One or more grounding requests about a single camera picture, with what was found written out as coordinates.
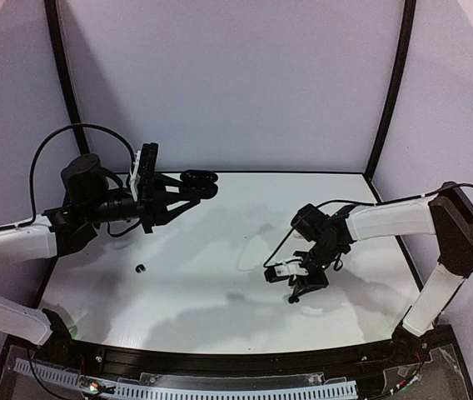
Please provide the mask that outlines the black earbud charging case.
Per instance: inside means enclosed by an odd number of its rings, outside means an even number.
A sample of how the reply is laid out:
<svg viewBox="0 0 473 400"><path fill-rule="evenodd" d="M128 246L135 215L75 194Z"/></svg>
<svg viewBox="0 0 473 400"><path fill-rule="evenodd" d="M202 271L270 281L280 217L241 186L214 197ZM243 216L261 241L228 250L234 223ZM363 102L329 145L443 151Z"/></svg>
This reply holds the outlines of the black earbud charging case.
<svg viewBox="0 0 473 400"><path fill-rule="evenodd" d="M200 199L211 199L218 192L218 175L207 170L189 169L180 174L181 184L179 191L199 197Z"/></svg>

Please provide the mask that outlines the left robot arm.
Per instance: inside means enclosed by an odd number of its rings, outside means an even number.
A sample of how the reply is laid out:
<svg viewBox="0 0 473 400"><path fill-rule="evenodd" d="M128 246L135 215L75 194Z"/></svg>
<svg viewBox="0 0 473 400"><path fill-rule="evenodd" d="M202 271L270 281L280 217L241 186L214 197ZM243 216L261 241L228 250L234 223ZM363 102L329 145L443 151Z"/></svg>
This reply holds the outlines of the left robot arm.
<svg viewBox="0 0 473 400"><path fill-rule="evenodd" d="M82 251L103 223L134 220L145 233L163 226L201 200L217 194L217 175L186 170L179 178L155 172L157 148L137 153L128 182L101 165L94 153L74 159L61 172L65 205L49 209L34 221L0 228L0 267L33 259L63 257ZM61 317L0 297L0 332L42 346L68 338Z"/></svg>

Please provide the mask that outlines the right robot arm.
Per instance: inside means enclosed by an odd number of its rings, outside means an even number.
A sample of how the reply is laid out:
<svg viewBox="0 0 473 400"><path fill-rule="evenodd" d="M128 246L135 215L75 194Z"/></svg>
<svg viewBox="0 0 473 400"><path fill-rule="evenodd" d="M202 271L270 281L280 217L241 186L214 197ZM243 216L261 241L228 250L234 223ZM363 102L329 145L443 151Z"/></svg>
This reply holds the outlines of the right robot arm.
<svg viewBox="0 0 473 400"><path fill-rule="evenodd" d="M436 237L440 255L434 270L400 323L403 331L418 338L473 273L473 203L455 182L404 200L348 203L332 215L307 204L292 219L291 227L312 245L274 269L275 277L288 278L292 303L304 293L326 287L326 269L337 265L354 243L397 236Z"/></svg>

